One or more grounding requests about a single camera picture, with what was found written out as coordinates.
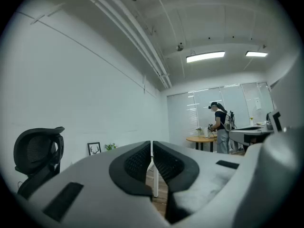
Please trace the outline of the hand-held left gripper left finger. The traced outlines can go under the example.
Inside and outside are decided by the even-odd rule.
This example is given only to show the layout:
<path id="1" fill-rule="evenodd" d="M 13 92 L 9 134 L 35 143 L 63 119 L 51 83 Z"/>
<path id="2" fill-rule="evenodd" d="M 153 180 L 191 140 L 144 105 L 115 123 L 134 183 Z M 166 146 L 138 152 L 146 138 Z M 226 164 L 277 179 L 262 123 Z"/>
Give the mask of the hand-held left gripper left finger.
<path id="1" fill-rule="evenodd" d="M 168 228 L 146 185 L 150 141 L 81 159 L 36 190 L 28 213 L 45 228 Z"/>

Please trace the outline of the grey desk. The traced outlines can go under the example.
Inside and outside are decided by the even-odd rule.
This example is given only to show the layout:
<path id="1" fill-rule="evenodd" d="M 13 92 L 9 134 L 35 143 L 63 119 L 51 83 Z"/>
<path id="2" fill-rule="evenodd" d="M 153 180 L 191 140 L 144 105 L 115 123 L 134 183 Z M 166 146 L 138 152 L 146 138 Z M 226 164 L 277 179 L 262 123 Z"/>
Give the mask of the grey desk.
<path id="1" fill-rule="evenodd" d="M 229 132 L 231 140 L 243 145 L 246 152 L 250 145 L 262 143 L 274 130 L 269 130 L 265 125 L 250 126 L 245 128 L 234 129 Z"/>

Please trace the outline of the round wooden table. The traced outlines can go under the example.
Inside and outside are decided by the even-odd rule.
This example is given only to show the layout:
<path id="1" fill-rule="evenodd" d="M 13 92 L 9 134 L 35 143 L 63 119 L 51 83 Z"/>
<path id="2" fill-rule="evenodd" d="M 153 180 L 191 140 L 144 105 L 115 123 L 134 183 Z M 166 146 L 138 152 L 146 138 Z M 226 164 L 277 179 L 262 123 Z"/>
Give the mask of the round wooden table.
<path id="1" fill-rule="evenodd" d="M 190 136 L 186 138 L 187 141 L 189 142 L 194 142 L 195 143 L 195 149 L 198 150 L 200 146 L 200 150 L 204 150 L 204 144 L 209 143 L 209 151 L 213 152 L 214 149 L 214 142 L 217 141 L 217 135 L 213 137 L 205 137 L 205 136 Z"/>

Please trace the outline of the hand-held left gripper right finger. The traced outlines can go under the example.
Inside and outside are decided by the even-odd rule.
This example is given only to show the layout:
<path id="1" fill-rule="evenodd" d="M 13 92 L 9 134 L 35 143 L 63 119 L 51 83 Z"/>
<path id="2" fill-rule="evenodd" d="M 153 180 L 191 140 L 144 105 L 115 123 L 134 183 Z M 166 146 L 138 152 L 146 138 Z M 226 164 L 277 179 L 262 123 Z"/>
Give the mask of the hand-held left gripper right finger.
<path id="1" fill-rule="evenodd" d="M 168 187 L 155 225 L 238 225 L 247 187 L 246 156 L 153 142 L 154 164 Z"/>

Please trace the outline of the white ceiling pipe bundle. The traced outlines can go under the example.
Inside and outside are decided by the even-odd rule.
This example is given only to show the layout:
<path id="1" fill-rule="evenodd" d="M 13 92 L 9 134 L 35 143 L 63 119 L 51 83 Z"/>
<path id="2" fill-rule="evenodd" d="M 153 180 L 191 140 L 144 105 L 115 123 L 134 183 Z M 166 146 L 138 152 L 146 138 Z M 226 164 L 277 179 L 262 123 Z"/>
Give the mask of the white ceiling pipe bundle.
<path id="1" fill-rule="evenodd" d="M 154 35 L 156 29 L 145 18 L 143 0 L 89 0 L 126 36 L 165 89 L 172 88 L 166 62 Z"/>

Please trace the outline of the white metal desk leg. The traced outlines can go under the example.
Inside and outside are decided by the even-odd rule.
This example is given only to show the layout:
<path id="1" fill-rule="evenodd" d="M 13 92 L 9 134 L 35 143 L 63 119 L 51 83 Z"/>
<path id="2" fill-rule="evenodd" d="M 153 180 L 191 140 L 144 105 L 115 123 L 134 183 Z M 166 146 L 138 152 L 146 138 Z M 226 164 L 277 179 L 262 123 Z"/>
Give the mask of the white metal desk leg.
<path id="1" fill-rule="evenodd" d="M 159 196 L 159 171 L 156 165 L 153 165 L 153 196 L 155 198 Z"/>

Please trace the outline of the black framed deer picture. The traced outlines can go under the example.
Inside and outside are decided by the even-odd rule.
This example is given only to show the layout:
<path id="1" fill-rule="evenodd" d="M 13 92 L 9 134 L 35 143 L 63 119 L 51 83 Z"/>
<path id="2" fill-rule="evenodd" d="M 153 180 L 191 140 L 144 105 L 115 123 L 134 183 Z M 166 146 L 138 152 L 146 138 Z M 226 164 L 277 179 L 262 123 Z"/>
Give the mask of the black framed deer picture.
<path id="1" fill-rule="evenodd" d="M 101 152 L 100 142 L 91 142 L 87 144 L 89 156 Z"/>

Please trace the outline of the black office chair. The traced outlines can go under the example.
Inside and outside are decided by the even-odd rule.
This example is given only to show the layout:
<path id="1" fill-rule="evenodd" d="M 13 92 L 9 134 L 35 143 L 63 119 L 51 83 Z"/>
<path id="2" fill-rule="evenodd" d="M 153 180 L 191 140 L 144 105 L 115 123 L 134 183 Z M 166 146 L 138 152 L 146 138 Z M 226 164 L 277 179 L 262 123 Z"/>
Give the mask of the black office chair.
<path id="1" fill-rule="evenodd" d="M 40 186 L 60 173 L 64 129 L 62 126 L 29 129 L 15 141 L 15 170 L 28 177 L 17 192 L 23 198 L 29 199 Z"/>

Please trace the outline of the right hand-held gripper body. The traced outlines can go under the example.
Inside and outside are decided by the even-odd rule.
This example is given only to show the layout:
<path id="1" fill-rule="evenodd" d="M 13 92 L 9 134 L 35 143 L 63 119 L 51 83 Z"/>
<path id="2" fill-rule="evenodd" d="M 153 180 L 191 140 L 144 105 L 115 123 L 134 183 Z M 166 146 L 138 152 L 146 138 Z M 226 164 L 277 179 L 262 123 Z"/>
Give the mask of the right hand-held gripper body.
<path id="1" fill-rule="evenodd" d="M 285 57 L 267 73 L 281 131 L 304 127 L 304 54 Z"/>

